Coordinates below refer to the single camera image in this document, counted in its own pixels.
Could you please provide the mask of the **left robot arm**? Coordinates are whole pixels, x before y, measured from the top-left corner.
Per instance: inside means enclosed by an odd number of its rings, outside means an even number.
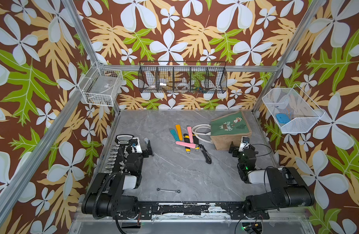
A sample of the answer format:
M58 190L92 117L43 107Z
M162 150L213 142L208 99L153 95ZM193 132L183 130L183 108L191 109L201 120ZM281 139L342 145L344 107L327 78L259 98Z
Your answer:
M94 219L136 219L139 201L124 195L126 190L137 189L142 180L145 158L153 156L151 142L144 138L142 148L138 137L118 135L110 147L109 158L103 172L97 173L82 202L82 213Z

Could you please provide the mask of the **teal art knife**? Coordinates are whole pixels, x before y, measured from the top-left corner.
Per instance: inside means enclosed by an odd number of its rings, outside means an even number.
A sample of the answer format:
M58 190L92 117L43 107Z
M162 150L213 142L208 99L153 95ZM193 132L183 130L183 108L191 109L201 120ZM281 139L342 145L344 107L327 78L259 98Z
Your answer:
M170 128L169 131L170 131L171 135L173 136L173 138L175 139L175 141L180 141L179 136L178 136L176 130Z

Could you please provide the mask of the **black metal utility knife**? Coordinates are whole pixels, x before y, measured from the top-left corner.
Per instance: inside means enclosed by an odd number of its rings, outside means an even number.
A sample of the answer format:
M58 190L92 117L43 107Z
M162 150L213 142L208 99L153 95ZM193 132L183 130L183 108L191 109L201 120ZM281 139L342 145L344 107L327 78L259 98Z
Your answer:
M207 152L207 150L205 149L205 147L202 144L199 144L199 148L201 149L201 152L203 153L203 156L205 157L206 163L211 164L212 159L211 159L209 153Z

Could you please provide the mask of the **white mesh basket right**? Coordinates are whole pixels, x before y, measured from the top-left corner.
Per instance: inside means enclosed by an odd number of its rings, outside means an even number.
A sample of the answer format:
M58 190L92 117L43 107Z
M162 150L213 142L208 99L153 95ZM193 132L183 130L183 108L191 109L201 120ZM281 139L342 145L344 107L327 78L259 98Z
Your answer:
M297 84L291 88L273 88L262 101L283 134L308 133L325 114ZM279 113L287 114L291 121L285 125L279 124L276 119Z

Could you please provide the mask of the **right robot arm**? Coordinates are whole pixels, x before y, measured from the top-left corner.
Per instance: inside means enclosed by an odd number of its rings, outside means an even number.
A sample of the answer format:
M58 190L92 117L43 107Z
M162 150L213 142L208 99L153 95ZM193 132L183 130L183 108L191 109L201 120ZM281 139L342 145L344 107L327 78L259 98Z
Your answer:
M237 169L246 184L262 184L264 193L247 196L241 211L248 218L269 218L268 210L314 205L315 196L293 167L256 168L257 151L248 137L239 146L230 144L229 151L238 159Z

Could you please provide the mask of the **green burlap christmas pouch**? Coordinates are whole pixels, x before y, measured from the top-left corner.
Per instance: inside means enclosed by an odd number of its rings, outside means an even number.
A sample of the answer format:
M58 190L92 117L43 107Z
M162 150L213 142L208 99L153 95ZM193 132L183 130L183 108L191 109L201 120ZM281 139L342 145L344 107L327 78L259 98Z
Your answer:
M218 151L226 151L231 143L240 145L243 137L250 137L252 130L243 111L234 112L211 120L209 124L192 127L199 141L213 144Z

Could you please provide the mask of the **socket set rail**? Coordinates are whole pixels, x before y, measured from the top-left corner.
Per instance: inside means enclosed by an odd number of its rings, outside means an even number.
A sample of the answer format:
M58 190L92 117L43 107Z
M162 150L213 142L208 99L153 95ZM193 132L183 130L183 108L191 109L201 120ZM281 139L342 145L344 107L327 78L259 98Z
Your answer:
M127 172L127 147L133 139L133 135L120 134L116 136L115 145L111 146L109 158L107 159L104 173L112 174L113 172L119 172L121 174Z

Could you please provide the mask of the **orange art knife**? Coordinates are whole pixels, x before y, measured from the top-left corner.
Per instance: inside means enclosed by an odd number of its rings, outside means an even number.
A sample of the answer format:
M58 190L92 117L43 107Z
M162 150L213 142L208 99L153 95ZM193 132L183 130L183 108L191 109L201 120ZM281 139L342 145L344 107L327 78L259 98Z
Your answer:
M181 126L179 124L176 125L176 131L179 137L179 141L183 140L183 136L182 136L182 131L181 131Z

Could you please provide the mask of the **small steel wrench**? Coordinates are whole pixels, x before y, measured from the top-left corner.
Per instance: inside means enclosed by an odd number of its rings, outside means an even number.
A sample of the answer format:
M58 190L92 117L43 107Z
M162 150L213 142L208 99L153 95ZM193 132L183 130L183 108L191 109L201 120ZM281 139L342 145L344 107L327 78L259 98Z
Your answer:
M176 193L176 194L181 193L180 190L168 190L168 189L161 189L161 188L157 188L157 191L158 192L167 192L167 193Z

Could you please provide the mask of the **blue object in basket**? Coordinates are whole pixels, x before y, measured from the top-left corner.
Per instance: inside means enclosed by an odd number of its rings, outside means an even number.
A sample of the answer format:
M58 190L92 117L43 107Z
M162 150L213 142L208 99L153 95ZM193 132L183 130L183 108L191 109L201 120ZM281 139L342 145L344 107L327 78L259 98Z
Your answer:
M290 117L287 114L283 113L276 114L276 119L281 125L288 124L291 121Z

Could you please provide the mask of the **black mounting rail base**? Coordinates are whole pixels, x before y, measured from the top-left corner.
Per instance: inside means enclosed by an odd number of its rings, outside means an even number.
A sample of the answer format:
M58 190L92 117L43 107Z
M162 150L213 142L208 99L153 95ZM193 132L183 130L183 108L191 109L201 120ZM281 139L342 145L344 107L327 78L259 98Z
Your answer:
M179 219L268 220L267 211L248 211L244 202L155 202L141 201L131 211L118 212L119 220Z

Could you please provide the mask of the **pink art knife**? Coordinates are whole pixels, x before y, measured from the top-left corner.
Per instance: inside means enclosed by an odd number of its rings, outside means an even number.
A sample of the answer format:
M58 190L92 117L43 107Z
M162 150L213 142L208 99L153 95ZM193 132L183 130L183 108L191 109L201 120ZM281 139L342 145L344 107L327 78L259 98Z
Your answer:
M182 141L176 141L176 144L179 145L179 146L187 147L187 148L192 148L192 149L195 149L195 148L196 148L196 145L195 145L194 143L187 143L187 142L182 142Z
M192 127L191 127L191 126L187 126L187 131L188 131L190 143L194 143L193 133L192 133Z

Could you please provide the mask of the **pink art knife upright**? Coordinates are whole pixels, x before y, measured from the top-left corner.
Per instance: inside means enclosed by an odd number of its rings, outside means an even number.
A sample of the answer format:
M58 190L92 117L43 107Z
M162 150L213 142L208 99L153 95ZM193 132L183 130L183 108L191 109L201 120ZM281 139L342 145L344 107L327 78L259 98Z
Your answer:
M191 127L191 126L187 126L187 131L188 131L190 143L194 143L193 133L192 133L192 127Z

